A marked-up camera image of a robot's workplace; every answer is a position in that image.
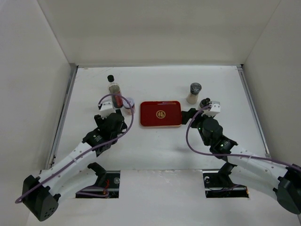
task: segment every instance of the wall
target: wall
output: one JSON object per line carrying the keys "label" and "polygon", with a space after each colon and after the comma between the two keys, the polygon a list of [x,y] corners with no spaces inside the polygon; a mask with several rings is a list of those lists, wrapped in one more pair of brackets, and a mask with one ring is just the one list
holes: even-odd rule
{"label": "wall", "polygon": [[44,165],[70,74],[36,0],[0,1],[0,225],[22,226],[14,204],[22,183]]}
{"label": "wall", "polygon": [[300,12],[300,0],[282,0],[244,65],[272,156],[299,165]]}
{"label": "wall", "polygon": [[242,64],[280,0],[38,0],[69,62]]}

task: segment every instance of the black bottle cap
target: black bottle cap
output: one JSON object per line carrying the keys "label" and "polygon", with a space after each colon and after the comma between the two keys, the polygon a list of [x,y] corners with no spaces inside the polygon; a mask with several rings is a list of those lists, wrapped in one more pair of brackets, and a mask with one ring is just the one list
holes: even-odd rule
{"label": "black bottle cap", "polygon": [[108,81],[109,82],[114,82],[114,76],[113,75],[109,75],[108,76]]}

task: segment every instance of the red tray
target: red tray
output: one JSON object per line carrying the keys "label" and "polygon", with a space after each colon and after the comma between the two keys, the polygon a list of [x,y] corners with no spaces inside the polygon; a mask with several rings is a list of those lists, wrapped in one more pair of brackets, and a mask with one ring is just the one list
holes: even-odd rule
{"label": "red tray", "polygon": [[181,105],[178,101],[145,101],[140,105],[142,126],[180,126]]}

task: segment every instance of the white lid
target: white lid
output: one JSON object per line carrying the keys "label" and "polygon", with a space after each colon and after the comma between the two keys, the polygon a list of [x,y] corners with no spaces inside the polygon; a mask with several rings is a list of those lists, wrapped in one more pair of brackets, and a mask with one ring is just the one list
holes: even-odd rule
{"label": "white lid", "polygon": [[[135,105],[134,99],[132,99],[131,97],[126,97],[126,99],[130,102],[131,107],[133,107]],[[122,103],[123,106],[127,109],[130,109],[131,107],[128,105],[128,103],[126,102],[126,100],[122,99]]]}

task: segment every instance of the gold emblem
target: gold emblem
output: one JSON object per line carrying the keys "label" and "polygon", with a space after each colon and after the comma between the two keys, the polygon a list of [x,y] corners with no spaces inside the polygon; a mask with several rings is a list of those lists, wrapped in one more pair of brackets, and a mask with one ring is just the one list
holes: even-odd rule
{"label": "gold emblem", "polygon": [[156,116],[158,119],[163,119],[163,118],[165,118],[166,113],[165,113],[165,111],[159,110],[156,112]]}

